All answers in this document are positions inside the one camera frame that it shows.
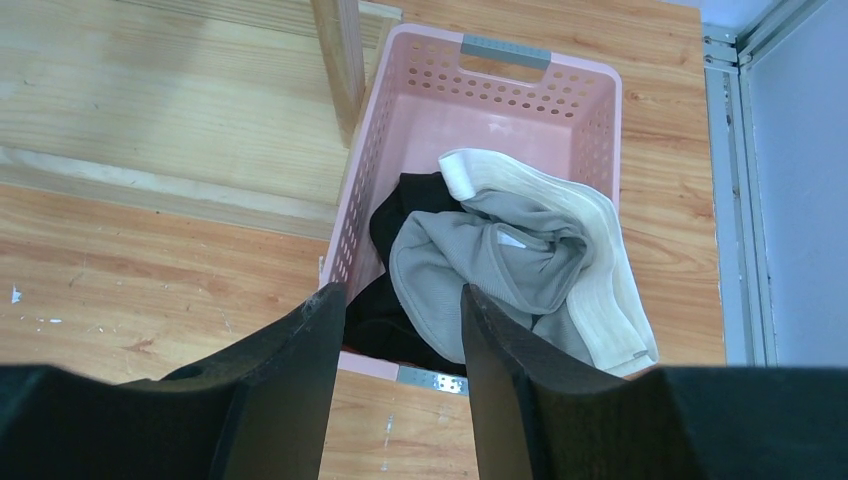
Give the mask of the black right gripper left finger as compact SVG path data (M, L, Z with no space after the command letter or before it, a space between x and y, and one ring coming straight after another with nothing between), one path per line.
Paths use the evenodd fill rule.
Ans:
M345 320L342 285L158 380L1 369L5 479L315 479Z

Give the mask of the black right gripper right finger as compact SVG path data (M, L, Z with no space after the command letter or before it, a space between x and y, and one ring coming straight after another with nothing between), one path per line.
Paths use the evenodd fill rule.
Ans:
M602 372L521 327L474 285L462 340L483 479L843 479L840 368Z

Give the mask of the grey underwear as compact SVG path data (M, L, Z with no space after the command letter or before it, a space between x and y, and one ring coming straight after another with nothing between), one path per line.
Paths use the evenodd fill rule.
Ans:
M605 195L492 150L443 154L455 211L415 211L387 270L423 341L464 364L460 299L477 286L522 328L606 373L655 365L617 211Z

